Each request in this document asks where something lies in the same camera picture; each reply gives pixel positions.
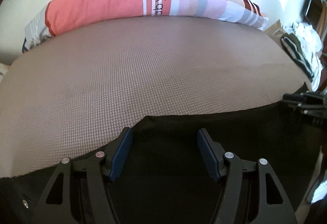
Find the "black pants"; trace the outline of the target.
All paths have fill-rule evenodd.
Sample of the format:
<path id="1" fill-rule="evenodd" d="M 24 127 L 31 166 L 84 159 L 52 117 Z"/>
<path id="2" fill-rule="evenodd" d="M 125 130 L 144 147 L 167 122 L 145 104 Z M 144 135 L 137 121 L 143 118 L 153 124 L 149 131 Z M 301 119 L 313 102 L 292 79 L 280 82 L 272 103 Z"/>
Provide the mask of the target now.
<path id="1" fill-rule="evenodd" d="M 210 223 L 221 185 L 206 169 L 201 129 L 242 160 L 266 159 L 294 213 L 326 151 L 326 118 L 303 115 L 282 100 L 210 115 L 147 116 L 130 129 L 131 147 L 110 193 L 120 223 Z M 1 223 L 32 223 L 57 165 L 1 179 Z"/>

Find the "dark striped garment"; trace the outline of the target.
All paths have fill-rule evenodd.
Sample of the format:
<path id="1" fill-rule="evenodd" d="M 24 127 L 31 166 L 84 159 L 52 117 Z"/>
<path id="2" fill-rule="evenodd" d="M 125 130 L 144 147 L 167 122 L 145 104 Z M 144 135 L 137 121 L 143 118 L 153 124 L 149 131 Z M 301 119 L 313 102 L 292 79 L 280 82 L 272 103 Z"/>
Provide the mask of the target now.
<path id="1" fill-rule="evenodd" d="M 301 43 L 293 34 L 284 33 L 280 39 L 283 50 L 303 70 L 310 81 L 313 81 L 314 73 L 308 60 L 303 55 Z"/>

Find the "white crumpled cloth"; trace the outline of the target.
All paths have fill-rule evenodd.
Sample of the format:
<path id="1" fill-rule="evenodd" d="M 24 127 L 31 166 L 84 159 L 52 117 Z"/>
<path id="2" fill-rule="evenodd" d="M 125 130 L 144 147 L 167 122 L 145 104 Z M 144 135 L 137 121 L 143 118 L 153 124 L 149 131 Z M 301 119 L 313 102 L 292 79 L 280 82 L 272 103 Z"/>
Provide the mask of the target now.
<path id="1" fill-rule="evenodd" d="M 319 56 L 323 48 L 320 36 L 313 26 L 306 22 L 294 22 L 291 28 L 300 41 L 301 53 L 309 63 L 313 73 L 311 88 L 313 91 L 317 91 L 321 80 L 321 72 L 324 68 Z"/>

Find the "brown wooden shelf unit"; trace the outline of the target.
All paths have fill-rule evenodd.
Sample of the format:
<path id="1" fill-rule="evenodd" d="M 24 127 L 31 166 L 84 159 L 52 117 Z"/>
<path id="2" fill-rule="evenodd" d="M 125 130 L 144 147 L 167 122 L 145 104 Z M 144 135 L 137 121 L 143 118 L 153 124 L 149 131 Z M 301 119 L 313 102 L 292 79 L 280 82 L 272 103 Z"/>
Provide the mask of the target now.
<path id="1" fill-rule="evenodd" d="M 309 0 L 304 17 L 319 36 L 318 43 L 321 47 L 316 53 L 323 69 L 318 74 L 320 76 L 318 91 L 322 91 L 326 88 L 326 0 Z"/>

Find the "grey textured mattress cover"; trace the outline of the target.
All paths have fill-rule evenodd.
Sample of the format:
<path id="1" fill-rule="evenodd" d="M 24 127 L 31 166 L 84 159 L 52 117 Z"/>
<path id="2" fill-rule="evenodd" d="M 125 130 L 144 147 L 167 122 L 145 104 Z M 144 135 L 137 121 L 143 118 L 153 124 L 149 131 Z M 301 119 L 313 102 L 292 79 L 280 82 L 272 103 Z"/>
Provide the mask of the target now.
<path id="1" fill-rule="evenodd" d="M 1 82 L 1 177 L 114 140 L 145 116 L 260 107 L 309 82 L 264 32 L 196 17 L 96 23 L 21 55 Z"/>

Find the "pink checkered long pillow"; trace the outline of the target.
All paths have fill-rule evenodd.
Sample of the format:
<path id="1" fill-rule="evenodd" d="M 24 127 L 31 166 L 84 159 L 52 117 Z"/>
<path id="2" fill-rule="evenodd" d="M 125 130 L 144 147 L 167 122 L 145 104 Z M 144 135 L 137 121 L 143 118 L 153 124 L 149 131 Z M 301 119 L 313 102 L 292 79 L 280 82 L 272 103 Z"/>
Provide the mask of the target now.
<path id="1" fill-rule="evenodd" d="M 141 16 L 186 16 L 263 30 L 268 16 L 251 0 L 51 0 L 24 30 L 22 51 L 94 23 Z"/>

